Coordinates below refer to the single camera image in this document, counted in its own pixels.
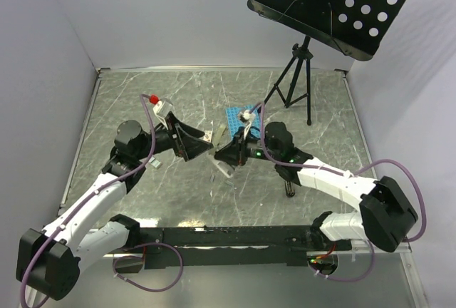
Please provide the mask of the grey staple strips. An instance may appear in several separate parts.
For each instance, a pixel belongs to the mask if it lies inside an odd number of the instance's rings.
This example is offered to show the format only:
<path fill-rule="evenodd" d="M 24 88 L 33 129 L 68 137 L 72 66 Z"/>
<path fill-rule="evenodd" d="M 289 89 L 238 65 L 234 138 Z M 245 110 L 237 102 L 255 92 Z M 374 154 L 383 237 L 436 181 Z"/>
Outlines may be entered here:
<path fill-rule="evenodd" d="M 149 159 L 148 163 L 149 163 L 152 167 L 154 167 L 155 169 L 160 168 L 161 165 L 162 165 L 162 163 L 161 163 L 158 159 L 156 159 L 155 157 L 151 157 L 151 158 Z"/>

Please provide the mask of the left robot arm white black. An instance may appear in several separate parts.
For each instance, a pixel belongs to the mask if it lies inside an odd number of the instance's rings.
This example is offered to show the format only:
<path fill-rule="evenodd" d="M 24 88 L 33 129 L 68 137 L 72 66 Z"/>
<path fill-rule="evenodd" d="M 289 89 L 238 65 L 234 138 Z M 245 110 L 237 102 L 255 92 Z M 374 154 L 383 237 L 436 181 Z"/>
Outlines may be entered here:
<path fill-rule="evenodd" d="M 189 161 L 213 147 L 203 137 L 204 131 L 182 123 L 173 113 L 149 132 L 136 120 L 121 123 L 110 159 L 86 193 L 56 220 L 21 237 L 16 266 L 21 305 L 27 305 L 27 287 L 60 300 L 83 270 L 105 254 L 116 249 L 135 251 L 141 235 L 139 222 L 132 218 L 116 215 L 99 231 L 90 233 L 90 229 L 138 184 L 154 152 L 173 150 Z"/>

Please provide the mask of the black beige stapler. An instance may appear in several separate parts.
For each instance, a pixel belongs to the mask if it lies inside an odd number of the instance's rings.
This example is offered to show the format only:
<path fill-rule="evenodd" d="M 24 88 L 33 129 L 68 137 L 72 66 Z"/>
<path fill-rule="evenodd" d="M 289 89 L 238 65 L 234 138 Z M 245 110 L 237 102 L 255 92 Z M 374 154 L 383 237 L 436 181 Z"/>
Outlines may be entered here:
<path fill-rule="evenodd" d="M 291 181 L 284 181 L 284 192 L 287 197 L 294 197 L 296 194 L 295 184 Z"/>

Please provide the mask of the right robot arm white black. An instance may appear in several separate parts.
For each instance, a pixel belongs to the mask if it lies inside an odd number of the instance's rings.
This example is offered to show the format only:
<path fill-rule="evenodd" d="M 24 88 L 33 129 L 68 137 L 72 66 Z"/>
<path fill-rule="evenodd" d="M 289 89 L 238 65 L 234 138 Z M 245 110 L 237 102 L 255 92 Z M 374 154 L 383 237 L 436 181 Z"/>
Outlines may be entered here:
<path fill-rule="evenodd" d="M 388 176 L 380 180 L 366 178 L 322 162 L 298 149 L 282 122 L 267 124 L 263 138 L 240 128 L 213 158 L 228 178 L 250 158 L 270 160 L 284 180 L 313 188 L 352 207 L 353 212 L 325 212 L 314 220 L 311 241 L 320 250 L 339 240 L 367 240 L 385 252 L 394 252 L 418 220 L 396 180 Z"/>

